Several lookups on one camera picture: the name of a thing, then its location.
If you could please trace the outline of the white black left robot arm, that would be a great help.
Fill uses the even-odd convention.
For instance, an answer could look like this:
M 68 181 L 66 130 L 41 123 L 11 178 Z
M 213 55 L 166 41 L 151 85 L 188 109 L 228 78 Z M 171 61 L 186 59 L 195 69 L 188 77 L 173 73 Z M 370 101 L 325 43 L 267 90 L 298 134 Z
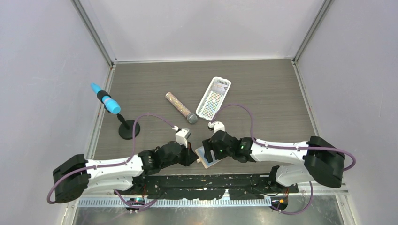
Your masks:
M 142 151 L 132 159 L 88 160 L 84 154 L 77 154 L 53 170 L 54 186 L 47 201 L 49 204 L 68 203 L 83 194 L 113 190 L 139 194 L 144 188 L 139 176 L 157 174 L 175 164 L 190 166 L 197 159 L 191 144 L 175 141 Z

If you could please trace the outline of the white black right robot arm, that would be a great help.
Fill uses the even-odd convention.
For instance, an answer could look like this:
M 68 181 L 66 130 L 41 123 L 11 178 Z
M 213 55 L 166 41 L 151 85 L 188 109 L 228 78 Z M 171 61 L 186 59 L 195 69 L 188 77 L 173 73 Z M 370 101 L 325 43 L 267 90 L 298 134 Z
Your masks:
M 267 142 L 244 137 L 237 139 L 219 130 L 196 149 L 200 161 L 209 168 L 220 160 L 231 157 L 247 162 L 277 162 L 268 176 L 268 187 L 281 192 L 291 185 L 315 181 L 330 188 L 342 185 L 345 154 L 318 136 L 307 142 Z

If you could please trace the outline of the card in white basket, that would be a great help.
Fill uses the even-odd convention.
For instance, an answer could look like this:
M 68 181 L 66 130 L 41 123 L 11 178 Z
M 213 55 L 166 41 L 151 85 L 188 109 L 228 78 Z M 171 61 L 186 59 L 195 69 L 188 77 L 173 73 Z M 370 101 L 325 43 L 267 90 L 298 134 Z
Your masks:
M 229 85 L 221 82 L 214 82 L 212 86 L 212 91 L 224 95 L 228 89 Z

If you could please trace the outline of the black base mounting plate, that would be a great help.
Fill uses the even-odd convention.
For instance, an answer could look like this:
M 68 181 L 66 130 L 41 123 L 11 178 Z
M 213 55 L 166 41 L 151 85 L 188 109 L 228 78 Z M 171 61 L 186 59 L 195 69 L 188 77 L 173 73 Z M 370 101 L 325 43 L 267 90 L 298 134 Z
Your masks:
M 252 200 L 282 190 L 263 174 L 214 174 L 140 176 L 129 192 L 159 200 L 219 200 L 228 192 L 232 200 Z

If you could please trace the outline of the white plastic mesh basket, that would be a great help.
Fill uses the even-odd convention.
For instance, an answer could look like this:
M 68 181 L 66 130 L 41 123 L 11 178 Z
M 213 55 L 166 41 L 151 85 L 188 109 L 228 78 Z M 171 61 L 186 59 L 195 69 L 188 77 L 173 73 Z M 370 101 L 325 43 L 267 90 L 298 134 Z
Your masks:
M 214 82 L 220 82 L 229 85 L 224 95 L 212 91 L 212 86 Z M 211 121 L 215 114 L 218 112 L 218 110 L 221 108 L 221 105 L 229 91 L 230 86 L 231 82 L 229 80 L 223 79 L 221 77 L 214 77 L 211 80 L 207 90 L 205 91 L 205 94 L 203 95 L 196 109 L 196 115 L 202 119 Z

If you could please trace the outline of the black round microphone stand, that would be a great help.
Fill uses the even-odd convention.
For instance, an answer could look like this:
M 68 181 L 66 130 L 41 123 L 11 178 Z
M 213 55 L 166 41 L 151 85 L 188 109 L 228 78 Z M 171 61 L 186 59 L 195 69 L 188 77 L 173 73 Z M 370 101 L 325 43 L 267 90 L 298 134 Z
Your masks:
M 117 114 L 118 120 L 121 125 L 118 128 L 119 136 L 124 140 L 131 140 L 133 137 L 137 137 L 140 133 L 140 125 L 137 123 L 133 128 L 134 120 L 126 120 L 120 113 Z

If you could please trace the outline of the blue microphone on stand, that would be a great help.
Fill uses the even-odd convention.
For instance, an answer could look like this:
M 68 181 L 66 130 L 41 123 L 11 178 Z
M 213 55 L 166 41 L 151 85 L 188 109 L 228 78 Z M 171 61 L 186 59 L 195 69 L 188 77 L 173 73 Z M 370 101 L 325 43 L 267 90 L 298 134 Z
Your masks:
M 112 114 L 119 114 L 121 112 L 120 105 L 100 86 L 92 83 L 91 89 L 96 94 L 97 99 L 105 106 L 107 111 Z

